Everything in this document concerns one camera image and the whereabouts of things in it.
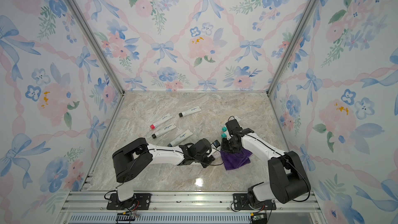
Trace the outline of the white toothpaste tube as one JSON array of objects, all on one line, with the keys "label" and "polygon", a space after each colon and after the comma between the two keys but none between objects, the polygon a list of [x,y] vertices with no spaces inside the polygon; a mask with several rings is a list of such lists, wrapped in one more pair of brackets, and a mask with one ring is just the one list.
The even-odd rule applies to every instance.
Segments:
[{"label": "white toothpaste tube", "polygon": [[[238,117],[236,117],[236,116],[233,116],[233,118],[232,119],[236,119],[238,122],[240,122],[241,121],[241,119],[240,118],[238,118]],[[222,131],[223,132],[226,132],[227,131],[227,127],[226,126],[223,126],[222,127]]]}]

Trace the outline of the purple cloth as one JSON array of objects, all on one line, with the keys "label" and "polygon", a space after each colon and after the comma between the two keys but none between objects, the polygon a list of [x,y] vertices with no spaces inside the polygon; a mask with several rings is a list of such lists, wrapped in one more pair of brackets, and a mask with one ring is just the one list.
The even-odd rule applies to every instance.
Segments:
[{"label": "purple cloth", "polygon": [[239,153],[229,153],[221,151],[221,158],[227,171],[235,170],[250,163],[252,153],[246,149],[242,149]]}]

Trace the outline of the white tube black cap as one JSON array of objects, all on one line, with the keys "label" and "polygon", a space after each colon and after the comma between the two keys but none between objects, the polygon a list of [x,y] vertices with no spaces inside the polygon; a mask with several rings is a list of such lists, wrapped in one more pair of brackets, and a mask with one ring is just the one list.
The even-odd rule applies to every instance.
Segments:
[{"label": "white tube black cap", "polygon": [[198,113],[200,111],[201,111],[201,108],[196,106],[196,107],[194,107],[192,109],[183,111],[183,112],[179,113],[178,115],[181,118],[181,117],[188,116],[188,115],[191,115],[191,114],[194,114],[194,113]]}]

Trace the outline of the white tube pink cap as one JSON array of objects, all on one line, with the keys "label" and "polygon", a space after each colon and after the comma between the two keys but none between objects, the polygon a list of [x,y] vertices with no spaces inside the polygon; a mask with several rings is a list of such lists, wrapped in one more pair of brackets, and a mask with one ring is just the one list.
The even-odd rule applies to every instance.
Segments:
[{"label": "white tube pink cap", "polygon": [[161,124],[167,122],[168,120],[170,120],[170,119],[172,119],[172,118],[173,118],[173,116],[172,116],[170,113],[168,113],[168,114],[166,114],[165,116],[163,116],[163,117],[161,117],[160,119],[158,119],[157,121],[155,121],[153,124],[151,124],[151,125],[150,125],[150,128],[151,128],[152,130],[154,130],[156,127],[158,127],[159,125],[161,125]]},{"label": "white tube pink cap", "polygon": [[221,157],[220,151],[215,148],[211,149],[210,155],[213,156],[215,159],[218,159]]}]

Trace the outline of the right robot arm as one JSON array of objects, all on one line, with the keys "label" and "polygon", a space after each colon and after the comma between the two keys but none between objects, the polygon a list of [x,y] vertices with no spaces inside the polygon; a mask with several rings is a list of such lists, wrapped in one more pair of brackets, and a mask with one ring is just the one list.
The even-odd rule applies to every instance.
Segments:
[{"label": "right robot arm", "polygon": [[296,152],[272,146],[252,129],[242,128],[236,119],[229,120],[223,131],[228,135],[222,139],[222,151],[234,154],[245,149],[267,163],[269,180],[248,188],[247,198],[251,207],[262,207],[268,200],[285,204],[310,194],[311,185]]}]

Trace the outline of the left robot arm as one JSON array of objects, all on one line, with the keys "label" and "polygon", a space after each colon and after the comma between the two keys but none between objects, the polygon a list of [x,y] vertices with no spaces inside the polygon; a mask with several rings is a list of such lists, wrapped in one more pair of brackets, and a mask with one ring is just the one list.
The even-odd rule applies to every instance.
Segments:
[{"label": "left robot arm", "polygon": [[189,143],[175,147],[156,146],[147,143],[145,138],[138,138],[115,151],[112,155],[118,200],[123,202],[133,198],[132,180],[147,166],[152,164],[172,164],[174,166],[189,166],[199,164],[207,168],[215,160],[213,154],[221,144],[218,140],[210,143],[201,139],[195,144]]}]

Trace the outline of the white tube centre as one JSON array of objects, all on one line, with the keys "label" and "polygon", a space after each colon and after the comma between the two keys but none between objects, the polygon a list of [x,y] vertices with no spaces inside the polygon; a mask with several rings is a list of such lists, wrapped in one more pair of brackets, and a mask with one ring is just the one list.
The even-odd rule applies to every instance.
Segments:
[{"label": "white tube centre", "polygon": [[175,147],[192,135],[193,135],[193,133],[190,130],[186,130],[184,133],[180,134],[177,138],[172,140],[167,146]]}]

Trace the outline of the white tube dark cap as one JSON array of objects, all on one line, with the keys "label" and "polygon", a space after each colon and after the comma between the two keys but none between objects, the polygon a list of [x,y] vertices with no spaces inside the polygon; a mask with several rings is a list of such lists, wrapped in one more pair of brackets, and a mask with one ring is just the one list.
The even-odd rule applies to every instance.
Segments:
[{"label": "white tube dark cap", "polygon": [[156,131],[156,132],[152,135],[152,138],[153,138],[153,139],[156,139],[156,138],[158,138],[158,137],[160,137],[160,136],[162,136],[162,135],[164,135],[164,134],[166,134],[166,133],[168,133],[168,132],[170,132],[171,130],[174,130],[174,129],[176,129],[176,128],[177,128],[177,127],[176,127],[175,124],[169,124],[169,125],[165,126],[164,128],[162,128],[162,129]]}]

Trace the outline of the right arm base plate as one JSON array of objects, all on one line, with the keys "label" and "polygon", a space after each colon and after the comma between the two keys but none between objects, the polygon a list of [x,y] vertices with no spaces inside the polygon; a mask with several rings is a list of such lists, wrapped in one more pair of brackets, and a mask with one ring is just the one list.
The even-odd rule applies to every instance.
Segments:
[{"label": "right arm base plate", "polygon": [[255,200],[255,197],[250,193],[238,194],[235,193],[233,196],[233,209],[236,211],[243,210],[253,210],[258,211],[260,209],[263,210],[276,210],[276,203],[272,200],[258,201]]}]

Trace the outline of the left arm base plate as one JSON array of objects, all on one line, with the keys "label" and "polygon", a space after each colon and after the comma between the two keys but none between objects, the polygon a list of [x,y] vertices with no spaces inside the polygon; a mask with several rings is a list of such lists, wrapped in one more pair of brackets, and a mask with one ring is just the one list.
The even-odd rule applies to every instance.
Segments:
[{"label": "left arm base plate", "polygon": [[149,210],[152,194],[134,194],[128,200],[120,201],[116,192],[109,192],[104,196],[107,201],[107,210]]}]

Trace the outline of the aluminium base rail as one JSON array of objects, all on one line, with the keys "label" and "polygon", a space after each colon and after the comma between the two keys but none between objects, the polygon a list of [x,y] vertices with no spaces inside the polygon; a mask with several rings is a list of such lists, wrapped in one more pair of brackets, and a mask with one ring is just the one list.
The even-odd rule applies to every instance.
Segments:
[{"label": "aluminium base rail", "polygon": [[107,209],[103,191],[72,192],[56,218],[57,224],[325,224],[310,194],[259,209],[237,207],[233,192],[152,191],[144,206],[128,211]]}]

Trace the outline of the aluminium corner post right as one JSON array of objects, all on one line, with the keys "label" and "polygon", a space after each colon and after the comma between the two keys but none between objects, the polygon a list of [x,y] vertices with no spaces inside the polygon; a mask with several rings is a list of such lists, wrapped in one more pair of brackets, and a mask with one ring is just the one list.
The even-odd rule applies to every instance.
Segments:
[{"label": "aluminium corner post right", "polygon": [[273,77],[272,83],[269,85],[269,89],[267,91],[268,97],[270,97],[272,95],[272,93],[275,91],[275,89],[277,88],[278,81],[284,71],[284,68],[287,65],[287,63],[289,62],[290,56],[293,54],[293,51],[294,51],[296,45],[299,43],[299,40],[300,40],[302,34],[304,33],[305,28],[309,22],[309,18],[315,11],[315,8],[316,8],[317,4],[319,3],[319,1],[320,0],[309,0],[307,6],[304,8],[303,16],[300,19],[300,21],[298,22],[298,25],[297,25],[295,31],[293,32],[291,42],[284,54],[284,57],[282,58],[279,66],[277,67],[277,71]]}]

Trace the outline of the aluminium corner post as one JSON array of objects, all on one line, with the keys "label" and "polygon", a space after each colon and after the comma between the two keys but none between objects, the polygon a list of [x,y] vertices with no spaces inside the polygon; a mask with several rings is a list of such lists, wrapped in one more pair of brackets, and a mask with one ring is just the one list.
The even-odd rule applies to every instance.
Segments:
[{"label": "aluminium corner post", "polygon": [[284,71],[284,68],[287,65],[287,63],[289,62],[290,56],[293,54],[293,51],[294,51],[296,45],[299,43],[299,40],[300,40],[302,34],[304,33],[305,28],[309,22],[309,18],[315,11],[315,8],[316,8],[317,4],[319,3],[319,1],[320,0],[309,0],[307,6],[304,8],[303,16],[300,19],[300,21],[298,22],[298,25],[297,25],[295,31],[293,32],[291,42],[284,54],[284,57],[282,58],[279,66],[277,67],[277,71],[273,77],[272,83],[269,85],[269,89],[267,91],[268,97],[270,97],[272,95],[272,93],[275,91],[275,89],[277,88],[278,81]]},{"label": "aluminium corner post", "polygon": [[100,44],[95,38],[95,35],[90,28],[87,20],[85,19],[83,12],[81,11],[80,7],[78,6],[76,0],[65,0],[67,6],[70,8],[70,11],[75,15],[77,23],[81,28],[82,32],[84,33],[85,37],[88,40],[88,43],[91,45],[92,49],[94,50],[96,56],[98,57],[101,65],[104,67],[105,72],[110,77],[110,80],[114,83],[117,88],[117,91],[124,95],[124,89],[121,86],[114,70],[112,69],[110,63],[104,56]]}]

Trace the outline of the aluminium corner post left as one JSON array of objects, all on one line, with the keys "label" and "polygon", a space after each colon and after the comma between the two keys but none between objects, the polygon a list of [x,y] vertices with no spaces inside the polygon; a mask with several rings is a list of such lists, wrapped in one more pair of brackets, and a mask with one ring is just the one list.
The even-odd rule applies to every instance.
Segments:
[{"label": "aluminium corner post left", "polygon": [[67,6],[70,8],[70,11],[75,15],[77,23],[81,28],[82,32],[84,33],[85,37],[88,40],[88,43],[91,45],[92,49],[94,50],[96,56],[98,57],[101,65],[104,67],[105,72],[110,77],[110,80],[114,83],[117,88],[117,91],[124,95],[124,89],[121,86],[114,70],[112,69],[110,63],[104,56],[100,44],[95,38],[95,35],[90,28],[87,20],[85,19],[83,12],[81,11],[80,7],[78,6],[76,0],[65,0]]}]

